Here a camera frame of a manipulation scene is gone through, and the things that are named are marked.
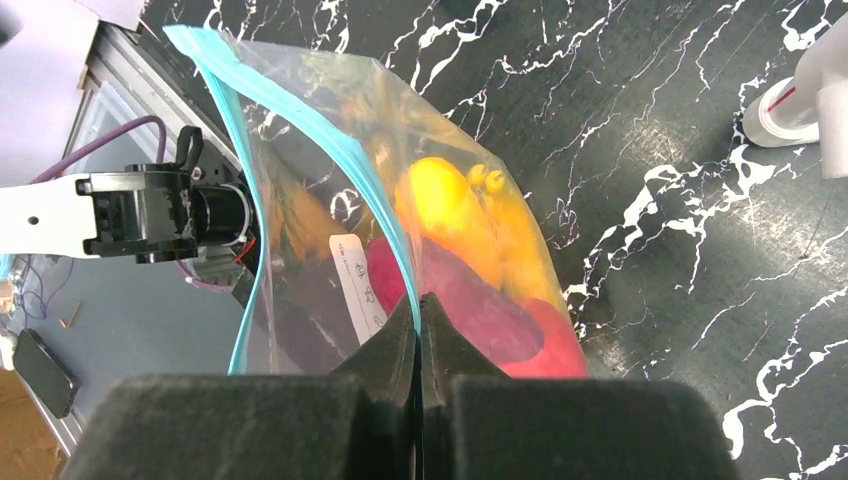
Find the yellow toy banana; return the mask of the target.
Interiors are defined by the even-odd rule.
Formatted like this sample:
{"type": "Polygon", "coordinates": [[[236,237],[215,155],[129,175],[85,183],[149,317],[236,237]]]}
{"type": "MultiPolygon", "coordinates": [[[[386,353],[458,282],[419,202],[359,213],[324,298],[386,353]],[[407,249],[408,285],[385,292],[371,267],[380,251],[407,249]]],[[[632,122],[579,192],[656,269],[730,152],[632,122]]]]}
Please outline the yellow toy banana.
{"type": "Polygon", "coordinates": [[[479,193],[497,240],[503,291],[513,299],[536,298],[565,313],[562,291],[539,224],[507,171],[482,163],[467,178],[479,193]]]}

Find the orange toy mango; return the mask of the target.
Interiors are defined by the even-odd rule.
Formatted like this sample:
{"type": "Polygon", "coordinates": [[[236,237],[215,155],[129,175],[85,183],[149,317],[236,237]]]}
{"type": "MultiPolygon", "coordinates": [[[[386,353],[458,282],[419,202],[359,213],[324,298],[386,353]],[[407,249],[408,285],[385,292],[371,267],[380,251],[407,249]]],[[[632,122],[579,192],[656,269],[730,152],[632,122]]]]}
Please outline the orange toy mango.
{"type": "Polygon", "coordinates": [[[490,286],[503,285],[496,236],[466,177],[442,157],[413,163],[395,188],[395,212],[406,229],[463,260],[490,286]]]}

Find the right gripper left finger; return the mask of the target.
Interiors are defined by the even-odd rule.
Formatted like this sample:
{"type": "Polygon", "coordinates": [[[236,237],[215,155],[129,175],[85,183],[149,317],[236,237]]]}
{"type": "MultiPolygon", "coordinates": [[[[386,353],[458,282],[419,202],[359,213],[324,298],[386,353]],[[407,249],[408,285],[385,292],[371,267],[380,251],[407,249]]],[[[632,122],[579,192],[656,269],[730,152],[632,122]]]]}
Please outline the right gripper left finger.
{"type": "Polygon", "coordinates": [[[416,337],[402,300],[324,375],[142,376],[96,408],[66,479],[414,479],[416,337]]]}

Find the red toy apple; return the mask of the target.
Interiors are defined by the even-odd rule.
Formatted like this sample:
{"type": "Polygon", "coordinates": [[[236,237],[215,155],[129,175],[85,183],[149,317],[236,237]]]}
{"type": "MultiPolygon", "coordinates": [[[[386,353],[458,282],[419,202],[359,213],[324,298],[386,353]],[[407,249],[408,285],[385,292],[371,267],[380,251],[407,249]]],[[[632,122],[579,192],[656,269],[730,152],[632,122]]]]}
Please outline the red toy apple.
{"type": "Polygon", "coordinates": [[[587,361],[571,320],[543,300],[525,298],[521,307],[541,328],[543,346],[532,358],[496,366],[512,378],[588,378],[587,361]]]}

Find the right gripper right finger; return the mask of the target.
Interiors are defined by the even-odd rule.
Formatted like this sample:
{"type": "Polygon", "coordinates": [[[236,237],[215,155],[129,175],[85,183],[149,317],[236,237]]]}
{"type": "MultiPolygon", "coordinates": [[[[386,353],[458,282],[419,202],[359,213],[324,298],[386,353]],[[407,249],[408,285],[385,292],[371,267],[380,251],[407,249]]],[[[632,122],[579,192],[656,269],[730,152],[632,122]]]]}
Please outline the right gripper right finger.
{"type": "Polygon", "coordinates": [[[519,380],[420,302],[423,479],[735,479],[718,421],[688,385],[519,380]]]}

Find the clear zip top bag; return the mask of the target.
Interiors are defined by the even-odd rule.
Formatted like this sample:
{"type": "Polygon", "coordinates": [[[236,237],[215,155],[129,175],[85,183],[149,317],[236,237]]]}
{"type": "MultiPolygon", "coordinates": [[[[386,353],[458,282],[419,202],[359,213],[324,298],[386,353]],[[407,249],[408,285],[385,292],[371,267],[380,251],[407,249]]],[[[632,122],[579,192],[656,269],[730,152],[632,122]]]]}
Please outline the clear zip top bag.
{"type": "Polygon", "coordinates": [[[373,240],[388,241],[406,285],[399,303],[420,329],[425,237],[401,225],[396,186],[425,157],[467,180],[476,164],[509,173],[505,163],[374,58],[188,25],[165,34],[205,81],[258,220],[230,372],[324,374],[383,329],[394,310],[369,280],[373,240]]]}

